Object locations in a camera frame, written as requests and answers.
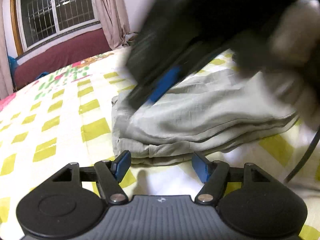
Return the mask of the grey pants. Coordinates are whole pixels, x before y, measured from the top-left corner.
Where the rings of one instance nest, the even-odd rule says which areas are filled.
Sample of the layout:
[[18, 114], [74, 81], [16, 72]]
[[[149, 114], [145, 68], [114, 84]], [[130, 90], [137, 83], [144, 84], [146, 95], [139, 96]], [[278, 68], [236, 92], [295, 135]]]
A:
[[112, 146], [115, 155], [130, 151], [135, 164], [170, 165], [195, 152], [228, 152], [286, 132], [298, 120], [292, 107], [271, 98], [261, 73], [249, 79], [232, 69], [195, 75], [138, 110], [128, 95], [112, 99]]

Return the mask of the beige curtain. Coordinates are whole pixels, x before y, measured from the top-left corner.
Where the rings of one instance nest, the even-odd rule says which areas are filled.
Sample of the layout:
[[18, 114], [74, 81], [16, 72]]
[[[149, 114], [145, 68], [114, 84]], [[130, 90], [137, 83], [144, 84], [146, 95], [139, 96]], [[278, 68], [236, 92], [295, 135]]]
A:
[[95, 0], [95, 6], [110, 48], [126, 46], [130, 26], [124, 0]]

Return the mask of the green checkered bed cover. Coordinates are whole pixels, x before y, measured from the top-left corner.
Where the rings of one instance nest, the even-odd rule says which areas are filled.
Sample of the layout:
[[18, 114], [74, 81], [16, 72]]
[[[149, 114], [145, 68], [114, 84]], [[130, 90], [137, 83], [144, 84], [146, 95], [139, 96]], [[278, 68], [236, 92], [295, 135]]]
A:
[[[21, 239], [18, 202], [49, 176], [70, 162], [80, 167], [114, 159], [111, 100], [134, 87], [120, 72], [127, 50], [92, 64], [88, 78], [53, 89], [34, 100], [18, 94], [1, 111], [1, 239]], [[207, 156], [231, 166], [253, 162], [283, 180], [299, 162], [315, 132], [298, 120], [290, 130], [228, 152]], [[194, 198], [203, 186], [191, 162], [170, 166], [132, 165], [120, 186], [133, 194], [178, 195]], [[290, 181], [308, 207], [302, 239], [319, 239], [319, 144], [306, 165]]]

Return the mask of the pink floral bed sheet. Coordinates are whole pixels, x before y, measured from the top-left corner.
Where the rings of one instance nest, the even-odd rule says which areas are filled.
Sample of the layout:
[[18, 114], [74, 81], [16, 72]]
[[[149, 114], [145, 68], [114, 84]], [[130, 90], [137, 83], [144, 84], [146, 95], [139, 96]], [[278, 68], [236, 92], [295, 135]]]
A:
[[69, 64], [51, 73], [41, 73], [35, 81], [32, 81], [17, 92], [14, 92], [5, 99], [2, 99], [1, 111], [10, 105], [12, 100], [14, 100], [18, 94], [34, 94], [34, 100], [39, 100], [57, 87], [88, 78], [93, 73], [92, 64], [95, 64], [96, 62], [99, 62], [113, 54], [113, 52], [109, 51]]

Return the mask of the maroon headboard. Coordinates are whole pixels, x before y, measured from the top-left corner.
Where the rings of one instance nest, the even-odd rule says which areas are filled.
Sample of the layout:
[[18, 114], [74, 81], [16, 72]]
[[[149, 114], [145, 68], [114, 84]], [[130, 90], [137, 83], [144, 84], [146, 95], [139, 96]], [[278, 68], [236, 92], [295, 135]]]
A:
[[44, 72], [52, 73], [62, 67], [110, 51], [102, 29], [88, 31], [18, 64], [14, 72], [17, 89], [35, 81]]

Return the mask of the window with metal grille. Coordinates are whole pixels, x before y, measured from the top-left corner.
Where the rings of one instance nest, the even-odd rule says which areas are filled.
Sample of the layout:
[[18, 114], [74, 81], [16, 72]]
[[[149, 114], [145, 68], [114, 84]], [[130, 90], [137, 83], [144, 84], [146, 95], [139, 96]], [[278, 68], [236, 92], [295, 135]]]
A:
[[95, 0], [10, 0], [18, 56], [99, 23]]

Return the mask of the blue cloth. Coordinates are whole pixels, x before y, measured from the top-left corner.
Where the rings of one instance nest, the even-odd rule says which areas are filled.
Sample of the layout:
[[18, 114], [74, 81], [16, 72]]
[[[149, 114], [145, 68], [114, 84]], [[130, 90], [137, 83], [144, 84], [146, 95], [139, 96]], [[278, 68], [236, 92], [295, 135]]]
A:
[[11, 56], [8, 56], [8, 63], [9, 63], [11, 78], [14, 80], [15, 71], [18, 67], [17, 60]]

